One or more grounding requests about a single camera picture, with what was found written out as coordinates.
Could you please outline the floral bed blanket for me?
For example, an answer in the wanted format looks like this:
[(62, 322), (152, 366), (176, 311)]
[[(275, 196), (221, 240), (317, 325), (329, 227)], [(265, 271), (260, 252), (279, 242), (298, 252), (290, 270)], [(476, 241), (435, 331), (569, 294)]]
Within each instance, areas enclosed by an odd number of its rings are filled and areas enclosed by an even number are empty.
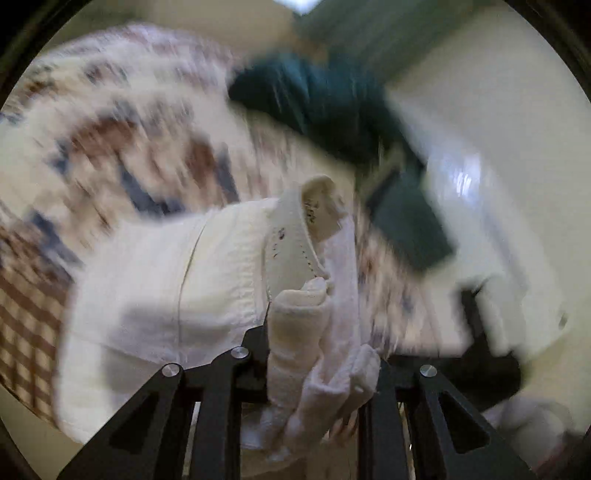
[(367, 342), (383, 355), (438, 348), (419, 282), (370, 225), (352, 165), (231, 103), (241, 63), (211, 40), (128, 25), (36, 58), (3, 106), (1, 380), (57, 428), (66, 308), (100, 242), (127, 222), (276, 198), (315, 175), (353, 208)]

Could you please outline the dark teal fleece blanket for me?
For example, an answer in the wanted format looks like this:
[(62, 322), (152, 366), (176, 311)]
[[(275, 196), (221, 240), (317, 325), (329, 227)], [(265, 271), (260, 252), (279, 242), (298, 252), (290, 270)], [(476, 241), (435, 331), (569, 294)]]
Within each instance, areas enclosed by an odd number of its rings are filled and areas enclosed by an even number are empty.
[(426, 169), (382, 84), (352, 64), (335, 59), (314, 63), (293, 52), (277, 52), (240, 70), (228, 96), (353, 165), (369, 165), (380, 153), (400, 146), (414, 170)]

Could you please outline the white bed headboard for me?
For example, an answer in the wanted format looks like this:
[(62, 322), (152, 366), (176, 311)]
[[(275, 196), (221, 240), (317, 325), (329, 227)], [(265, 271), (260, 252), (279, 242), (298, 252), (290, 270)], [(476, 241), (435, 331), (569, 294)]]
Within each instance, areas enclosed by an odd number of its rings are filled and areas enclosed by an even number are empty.
[(426, 195), (454, 255), (422, 279), (438, 349), (460, 353), (468, 328), (456, 297), (484, 288), (484, 323), (495, 353), (515, 348), (530, 361), (569, 329), (565, 300), (540, 240), (494, 170), (452, 124), (393, 91), (390, 102), (410, 144), (427, 163)]

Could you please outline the white pants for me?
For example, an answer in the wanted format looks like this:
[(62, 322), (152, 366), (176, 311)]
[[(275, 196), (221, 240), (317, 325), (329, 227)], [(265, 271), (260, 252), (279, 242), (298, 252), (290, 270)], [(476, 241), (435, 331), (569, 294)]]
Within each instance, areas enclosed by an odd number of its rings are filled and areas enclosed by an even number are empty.
[(353, 220), (328, 177), (276, 198), (127, 222), (100, 242), (66, 308), (57, 425), (84, 443), (157, 368), (205, 365), (260, 325), (270, 399), (243, 419), (245, 476), (307, 456), (377, 388)]

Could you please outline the window with metal bars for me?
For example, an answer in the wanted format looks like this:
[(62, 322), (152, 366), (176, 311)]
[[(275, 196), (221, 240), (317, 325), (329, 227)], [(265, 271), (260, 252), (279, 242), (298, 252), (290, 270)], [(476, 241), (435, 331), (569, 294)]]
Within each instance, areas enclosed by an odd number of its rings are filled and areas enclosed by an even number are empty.
[(297, 15), (305, 15), (318, 6), (322, 0), (274, 0)]

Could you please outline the right teal curtain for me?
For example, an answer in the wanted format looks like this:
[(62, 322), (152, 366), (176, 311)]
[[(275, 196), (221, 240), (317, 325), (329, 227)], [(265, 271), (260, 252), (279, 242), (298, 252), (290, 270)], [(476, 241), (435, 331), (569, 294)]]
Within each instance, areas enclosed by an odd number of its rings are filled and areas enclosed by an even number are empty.
[(490, 5), (474, 0), (322, 1), (295, 17), (294, 27), (329, 59), (356, 63), (386, 82)]

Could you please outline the folded dark teal garment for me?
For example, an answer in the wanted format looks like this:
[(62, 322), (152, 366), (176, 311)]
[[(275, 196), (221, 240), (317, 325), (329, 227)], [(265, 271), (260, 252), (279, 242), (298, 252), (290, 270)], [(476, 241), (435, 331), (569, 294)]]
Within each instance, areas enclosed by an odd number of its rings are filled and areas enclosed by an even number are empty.
[(370, 191), (365, 207), (370, 223), (415, 272), (423, 274), (456, 253), (417, 171), (389, 173)]

